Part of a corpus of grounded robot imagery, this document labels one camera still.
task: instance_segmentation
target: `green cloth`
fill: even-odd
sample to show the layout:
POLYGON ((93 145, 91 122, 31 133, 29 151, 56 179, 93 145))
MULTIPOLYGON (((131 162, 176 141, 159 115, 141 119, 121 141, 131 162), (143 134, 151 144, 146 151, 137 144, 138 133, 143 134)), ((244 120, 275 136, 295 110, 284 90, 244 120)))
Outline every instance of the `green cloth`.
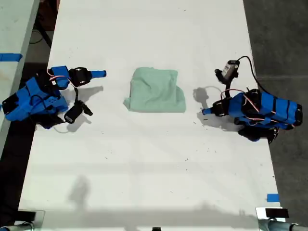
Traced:
POLYGON ((185 112, 182 89, 177 87, 178 72, 138 68, 130 82, 130 97, 124 105, 134 112, 185 112))

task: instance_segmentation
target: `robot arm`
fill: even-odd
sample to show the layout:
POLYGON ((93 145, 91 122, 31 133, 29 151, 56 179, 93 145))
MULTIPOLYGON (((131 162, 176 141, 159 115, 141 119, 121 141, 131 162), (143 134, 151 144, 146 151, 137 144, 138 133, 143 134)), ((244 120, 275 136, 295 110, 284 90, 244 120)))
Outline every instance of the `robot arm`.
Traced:
POLYGON ((71 83, 76 92, 76 100, 64 118, 66 122, 74 123, 82 112, 93 114, 84 102, 78 100, 77 87, 89 83, 92 78, 105 76, 106 71, 88 71, 83 67, 68 70, 66 66, 57 66, 38 71, 23 88, 3 101, 3 112, 10 121, 23 121, 31 117, 44 128, 63 123, 57 113, 67 111, 68 105, 59 90, 66 89, 71 83))

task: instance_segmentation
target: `black wire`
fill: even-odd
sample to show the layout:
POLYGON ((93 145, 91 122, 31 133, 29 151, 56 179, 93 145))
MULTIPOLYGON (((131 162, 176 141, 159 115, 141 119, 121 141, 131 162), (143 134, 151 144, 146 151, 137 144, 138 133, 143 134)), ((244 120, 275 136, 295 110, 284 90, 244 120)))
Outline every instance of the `black wire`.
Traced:
POLYGON ((38 40, 38 41, 35 41, 35 42, 30 42, 30 44, 37 44, 37 43, 39 43, 39 42, 41 42, 43 40, 43 36, 42 36, 42 38, 40 39, 40 40, 38 40))
POLYGON ((79 91, 77 88, 74 88, 74 91, 76 93, 76 96, 75 96, 75 103, 78 101, 78 95, 79 95, 79 91))
POLYGON ((255 75, 255 73, 254 73, 254 69, 253 69, 253 67, 252 67, 252 62, 251 62, 250 58, 249 58, 247 55, 244 55, 244 56, 240 57, 237 61, 239 61, 239 60, 242 59, 242 58, 247 58, 247 59, 248 59, 249 64, 250 64, 250 70, 251 70, 252 76, 254 77, 256 83, 258 84, 258 86, 259 86, 264 92, 266 92, 267 94, 269 94, 269 92, 268 92, 267 90, 265 90, 264 87, 262 87, 262 85, 261 85, 261 84, 259 83, 259 81, 257 80, 256 75, 255 75))
POLYGON ((46 107, 46 104, 45 104, 45 102, 44 102, 44 99, 43 99, 42 97, 40 97, 39 95, 32 95, 32 96, 31 96, 31 98, 30 98, 30 104, 31 104, 31 106, 33 105, 33 104, 32 104, 32 99, 33 99, 35 96, 38 97, 38 98, 40 99, 40 101, 42 102, 42 104, 43 104, 45 110, 48 111, 48 109, 47 109, 47 107, 46 107))
MULTIPOLYGON (((44 102, 44 99, 42 98, 42 97, 40 97, 39 95, 32 95, 31 96, 31 98, 30 98, 30 105, 33 105, 32 104, 32 99, 34 98, 34 97, 38 97, 39 99, 40 99, 40 101, 41 101, 41 103, 43 104, 43 106, 44 106, 44 109, 46 110, 46 111, 48 111, 48 108, 46 107, 46 104, 45 104, 45 102, 44 102)), ((47 115, 52 119, 52 120, 54 120, 54 118, 52 118, 52 116, 49 114, 49 113, 47 113, 47 115)))

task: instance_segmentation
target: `gray floor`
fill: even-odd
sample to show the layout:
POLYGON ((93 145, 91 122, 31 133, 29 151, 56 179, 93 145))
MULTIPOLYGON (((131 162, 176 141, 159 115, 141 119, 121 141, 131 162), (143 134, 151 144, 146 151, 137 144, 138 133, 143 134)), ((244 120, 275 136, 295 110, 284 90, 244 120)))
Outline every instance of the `gray floor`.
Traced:
POLYGON ((308 1, 244 4, 258 79, 272 94, 303 106, 302 126, 281 131, 270 152, 282 206, 291 222, 308 226, 308 1))

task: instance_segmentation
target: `table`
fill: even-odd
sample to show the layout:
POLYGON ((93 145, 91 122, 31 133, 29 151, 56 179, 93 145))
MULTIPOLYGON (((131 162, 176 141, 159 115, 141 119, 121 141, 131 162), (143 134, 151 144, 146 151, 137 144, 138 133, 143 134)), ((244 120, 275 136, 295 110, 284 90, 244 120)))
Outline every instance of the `table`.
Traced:
MULTIPOLYGON (((279 206, 266 202, 277 193, 267 141, 200 114, 224 90, 214 70, 242 55, 251 50, 241 0, 62 0, 49 67, 107 77, 79 91, 92 117, 38 127, 20 209, 46 211, 44 230, 258 230, 256 207, 279 206), (142 66, 178 70, 185 113, 126 109, 142 66)), ((248 62, 239 72, 233 88, 256 87, 248 62)), ((73 102, 72 88, 63 94, 73 102)))
MULTIPOLYGON (((16 92, 25 63, 39 0, 0 1, 0 53, 20 53, 20 62, 0 62, 0 102, 16 92)), ((10 122, 0 113, 0 158, 10 122)))

